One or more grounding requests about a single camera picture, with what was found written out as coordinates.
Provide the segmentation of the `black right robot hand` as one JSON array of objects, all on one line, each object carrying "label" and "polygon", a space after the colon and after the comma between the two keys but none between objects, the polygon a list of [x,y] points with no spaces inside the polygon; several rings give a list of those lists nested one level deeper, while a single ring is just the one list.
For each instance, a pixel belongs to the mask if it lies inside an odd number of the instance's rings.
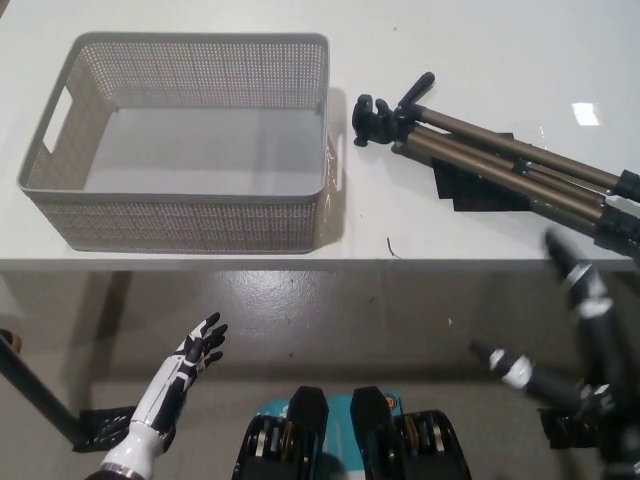
[{"label": "black right robot hand", "polygon": [[470,350],[500,381],[542,402],[539,416],[553,449],[595,448],[605,479],[639,476],[639,365],[599,270],[563,236],[544,234],[574,320],[584,379],[573,384],[524,354],[473,340]]}]

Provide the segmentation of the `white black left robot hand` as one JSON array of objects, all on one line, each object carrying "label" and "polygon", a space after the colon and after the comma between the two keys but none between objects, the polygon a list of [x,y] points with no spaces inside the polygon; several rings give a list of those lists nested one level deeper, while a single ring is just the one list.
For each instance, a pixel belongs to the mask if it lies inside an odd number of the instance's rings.
[{"label": "white black left robot hand", "polygon": [[227,324],[220,324],[215,312],[199,323],[171,353],[156,372],[132,416],[160,436],[174,427],[186,402],[188,390],[198,375],[219,361]]}]

